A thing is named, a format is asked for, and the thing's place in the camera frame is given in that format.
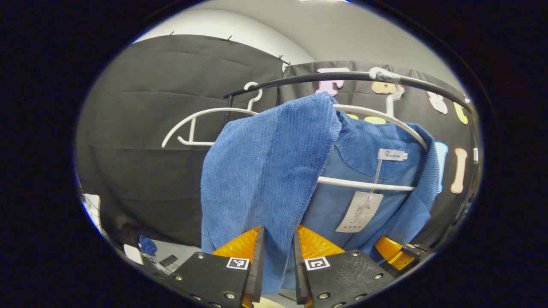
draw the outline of clothes hanger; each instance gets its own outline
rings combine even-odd
[[[396,93],[390,94],[386,97],[386,114],[393,117],[394,116],[394,101],[402,98],[402,86],[399,83],[396,83]]]
[[[250,85],[256,85],[256,84],[257,83],[255,83],[255,82],[249,82],[244,87],[244,90],[249,89]],[[194,130],[195,130],[195,125],[196,125],[196,117],[201,116],[201,115],[205,115],[205,114],[208,114],[208,113],[212,113],[212,112],[217,112],[217,111],[236,111],[236,112],[244,112],[244,113],[248,113],[248,114],[251,114],[251,115],[256,115],[257,113],[254,112],[254,111],[251,111],[251,108],[253,107],[253,103],[258,101],[261,97],[262,97],[262,89],[259,89],[259,95],[255,98],[252,98],[251,100],[249,100],[247,109],[213,108],[213,109],[206,109],[206,110],[203,110],[203,111],[199,111],[199,112],[196,112],[196,113],[188,116],[187,118],[185,118],[184,120],[179,122],[177,125],[175,125],[171,129],[171,131],[165,136],[164,141],[162,142],[162,148],[165,147],[165,145],[166,145],[167,141],[169,140],[169,138],[171,137],[171,135],[173,135],[175,133],[175,131],[177,129],[179,129],[179,127],[181,127],[183,124],[187,123],[188,121],[192,121],[191,122],[191,127],[190,127],[189,140],[186,141],[180,136],[177,137],[177,139],[182,144],[185,144],[185,145],[209,145],[209,146],[213,145],[214,142],[196,142],[196,141],[194,141]],[[384,120],[387,120],[391,123],[394,123],[398,127],[401,127],[406,132],[411,134],[413,137],[415,137],[417,139],[417,141],[423,146],[423,148],[427,150],[426,142],[424,141],[424,139],[422,139],[422,137],[413,128],[411,128],[407,124],[403,123],[402,121],[400,121],[400,120],[398,120],[398,119],[396,119],[392,116],[387,115],[386,113],[383,113],[383,112],[380,112],[380,111],[377,111],[377,110],[373,110],[373,109],[369,109],[369,108],[365,108],[365,107],[351,106],[351,105],[336,104],[336,105],[333,105],[333,108],[335,108],[335,110],[338,110],[338,111],[350,111],[350,112],[355,112],[355,113],[363,113],[363,114],[366,114],[366,115],[376,116],[376,117],[382,118]],[[343,179],[328,178],[326,176],[318,177],[318,183],[328,184],[328,185],[335,185],[335,186],[353,187],[353,188],[359,188],[359,189],[370,189],[372,191],[373,190],[413,191],[415,189],[412,186],[374,184],[374,183],[367,183],[367,182],[359,182],[359,181],[350,181],[350,180],[343,180]]]
[[[249,86],[250,85],[257,85],[258,83],[256,82],[248,82],[245,86],[244,86],[244,89],[247,90],[249,89]],[[234,112],[243,112],[243,113],[248,113],[250,115],[256,115],[257,113],[255,111],[252,111],[251,109],[253,108],[253,103],[260,100],[262,97],[262,89],[259,89],[259,95],[257,95],[256,97],[252,98],[249,100],[248,104],[247,104],[247,109],[242,109],[242,108],[212,108],[212,109],[206,109],[206,110],[202,110],[202,111],[198,111],[192,115],[189,115],[188,117],[186,117],[184,120],[182,120],[181,122],[177,123],[177,125],[175,125],[170,131],[169,133],[165,136],[164,138],[164,141],[162,142],[162,148],[165,147],[165,145],[168,143],[169,141],[169,138],[171,138],[171,136],[181,127],[183,126],[184,124],[188,123],[188,121],[191,121],[190,122],[190,133],[189,133],[189,140],[186,141],[185,139],[183,139],[182,137],[178,136],[177,137],[177,140],[179,140],[179,142],[181,142],[182,144],[184,145],[213,145],[214,142],[200,142],[200,141],[194,141],[194,130],[195,130],[195,127],[196,127],[196,118],[199,117],[199,116],[203,116],[203,115],[206,115],[208,113],[213,113],[213,112],[218,112],[218,111],[234,111]]]

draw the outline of clothing rack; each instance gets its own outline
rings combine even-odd
[[[410,87],[419,88],[422,90],[439,94],[459,104],[470,113],[471,121],[469,124],[473,132],[473,137],[472,137],[473,152],[474,152],[473,159],[474,159],[474,163],[476,164],[475,165],[476,168],[474,168],[474,171],[472,173],[472,194],[470,196],[470,200],[474,199],[479,191],[479,185],[477,184],[476,180],[481,179],[482,177],[482,170],[481,168],[479,168],[479,164],[477,164],[478,157],[476,157],[476,155],[478,155],[477,153],[478,153],[478,147],[479,147],[478,140],[480,139],[481,135],[478,128],[479,119],[478,119],[478,115],[475,108],[472,105],[466,103],[464,96],[463,97],[456,96],[451,91],[446,90],[438,85],[435,85],[427,81],[422,81],[420,79],[416,79],[412,77],[401,76],[391,72],[389,73],[378,72],[373,75],[374,76],[372,76],[370,72],[332,72],[332,73],[314,73],[314,74],[308,74],[308,75],[286,77],[286,78],[276,79],[273,81],[268,81],[262,84],[251,85],[248,87],[247,90],[240,89],[238,91],[234,91],[232,93],[226,94],[225,96],[223,96],[223,98],[227,99],[227,107],[232,107],[234,96],[238,96],[241,94],[250,93],[259,89],[279,87],[282,85],[288,85],[288,84],[294,84],[294,83],[329,81],[329,80],[379,81],[379,82],[407,85]],[[228,119],[229,119],[229,113],[227,112],[225,114],[224,124],[228,122]]]

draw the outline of blue cloth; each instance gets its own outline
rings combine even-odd
[[[415,186],[414,192],[376,190],[383,195],[371,221],[356,233],[335,232],[356,191],[369,189],[318,184],[301,224],[344,250],[361,249],[377,263],[384,260],[374,249],[382,235],[407,244],[430,218],[438,193],[438,155],[433,137],[421,126],[408,123],[424,139],[428,151],[393,123],[372,124],[341,113],[342,129],[326,161],[322,176],[373,183],[379,149],[404,151],[404,161],[383,160],[378,184]],[[295,289],[294,264],[289,263],[282,285]]]
[[[141,252],[146,253],[151,256],[156,256],[156,251],[158,248],[156,247],[156,244],[149,239],[148,237],[141,235],[139,236],[139,244],[141,244]]]
[[[379,260],[373,247],[380,236],[408,243],[430,218],[438,184],[432,136],[409,124],[428,144],[425,151],[394,124],[354,120],[333,104],[335,99],[322,92],[232,121],[205,158],[202,250],[211,253],[264,226],[265,295],[278,294],[284,274],[284,288],[294,289],[290,247],[301,221],[340,247],[361,249]],[[318,176],[373,182],[380,147],[404,150],[409,158],[383,161],[378,182],[417,188],[412,193],[377,191],[383,201],[362,231],[335,232],[356,189],[317,184]]]
[[[341,129],[319,93],[229,122],[202,168],[202,251],[265,227],[264,295],[278,294],[293,234]]]

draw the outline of ceiling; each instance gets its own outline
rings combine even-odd
[[[431,49],[387,19],[352,3],[300,0],[212,0],[190,10],[225,10],[283,34],[316,61],[369,60],[410,67],[462,90]]]

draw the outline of screw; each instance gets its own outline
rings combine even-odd
[[[236,298],[236,294],[230,293],[230,292],[226,292],[226,293],[225,293],[225,297],[228,298],[228,299],[235,299],[235,298]]]

